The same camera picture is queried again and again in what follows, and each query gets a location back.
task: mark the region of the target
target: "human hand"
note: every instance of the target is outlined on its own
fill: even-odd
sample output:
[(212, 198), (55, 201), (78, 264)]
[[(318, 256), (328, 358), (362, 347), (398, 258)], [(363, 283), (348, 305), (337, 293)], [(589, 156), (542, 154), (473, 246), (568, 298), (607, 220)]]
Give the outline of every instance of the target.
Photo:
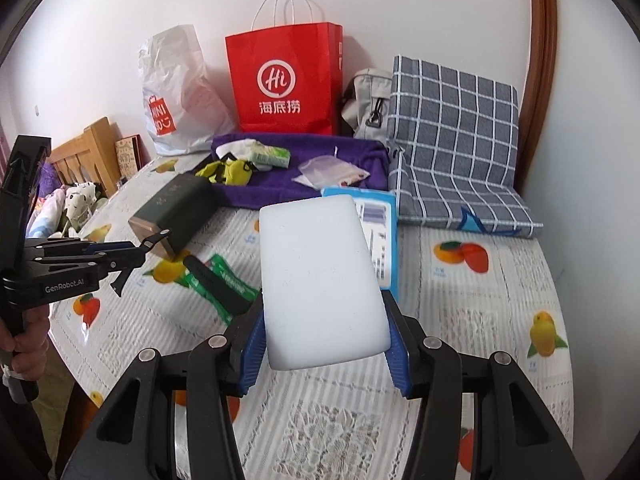
[(49, 305), (27, 310), (24, 319), (25, 331), (15, 337), (0, 320), (0, 348), (7, 352), (20, 352), (11, 361), (14, 372), (27, 381), (37, 381), (47, 365)]

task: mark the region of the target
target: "white plastic bag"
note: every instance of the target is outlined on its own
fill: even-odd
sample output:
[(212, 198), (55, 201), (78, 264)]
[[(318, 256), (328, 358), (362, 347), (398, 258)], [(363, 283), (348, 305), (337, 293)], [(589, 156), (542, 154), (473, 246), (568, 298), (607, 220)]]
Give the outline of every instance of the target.
[(211, 138), (235, 130), (224, 103), (206, 79), (193, 25), (170, 28), (138, 53), (146, 130), (158, 155), (210, 149)]
[(302, 175), (293, 181), (317, 190), (329, 186), (350, 186), (370, 175), (369, 171), (331, 155), (316, 156), (300, 164), (298, 169)]

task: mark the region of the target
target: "black clip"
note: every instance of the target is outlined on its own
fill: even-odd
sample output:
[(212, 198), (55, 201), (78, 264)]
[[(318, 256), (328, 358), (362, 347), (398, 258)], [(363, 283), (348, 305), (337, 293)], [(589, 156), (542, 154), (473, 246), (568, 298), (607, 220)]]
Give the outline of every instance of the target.
[(382, 105), (385, 100), (382, 97), (379, 97), (376, 101), (376, 106), (371, 111), (369, 115), (369, 119), (365, 122), (367, 126), (371, 128), (382, 128)]
[(225, 280), (220, 278), (215, 272), (209, 270), (209, 268), (195, 256), (187, 256), (183, 260), (183, 264), (189, 269), (189, 272), (194, 275), (196, 280), (200, 282), (200, 285), (216, 298), (232, 316), (245, 314), (251, 307), (251, 301), (246, 300), (230, 288), (225, 283)]

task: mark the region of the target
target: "blue gripper pad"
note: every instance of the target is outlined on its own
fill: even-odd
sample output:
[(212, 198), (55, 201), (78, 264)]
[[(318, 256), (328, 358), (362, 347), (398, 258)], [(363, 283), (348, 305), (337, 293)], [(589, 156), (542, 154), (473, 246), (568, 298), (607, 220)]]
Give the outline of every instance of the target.
[(391, 336), (391, 346), (385, 352), (386, 365), (391, 373), (394, 386), (400, 390), (403, 397), (411, 391), (411, 379), (409, 378), (409, 354), (402, 342), (398, 326), (391, 316), (389, 320), (389, 334)]
[(242, 352), (242, 373), (240, 374), (238, 386), (243, 395), (246, 395), (249, 388), (255, 384), (266, 349), (267, 332), (264, 327), (264, 313), (261, 312), (260, 317), (255, 320), (254, 329), (251, 331), (251, 335)]
[(135, 245), (132, 242), (107, 242), (105, 244), (91, 244), (88, 246), (84, 254), (95, 254), (95, 253), (103, 253), (105, 251), (113, 251), (117, 249), (130, 249), (134, 248)]

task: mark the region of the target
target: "white wall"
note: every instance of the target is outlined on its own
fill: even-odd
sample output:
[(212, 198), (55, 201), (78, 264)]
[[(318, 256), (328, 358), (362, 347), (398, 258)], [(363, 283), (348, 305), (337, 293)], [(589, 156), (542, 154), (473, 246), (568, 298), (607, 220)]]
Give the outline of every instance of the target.
[(611, 0), (559, 0), (525, 198), (545, 223), (574, 369), (574, 451), (603, 479), (640, 431), (640, 43)]
[[(391, 70), (393, 56), (402, 53), (496, 78), (522, 95), (530, 0), (313, 1), (325, 19), (344, 26), (346, 78), (368, 66)], [(212, 81), (233, 107), (224, 37), (248, 30), (261, 2), (44, 0), (0, 69), (8, 137), (46, 135), (56, 145), (104, 115), (123, 134), (142, 134), (138, 48), (179, 23), (195, 24)], [(259, 23), (271, 16), (266, 12)]]

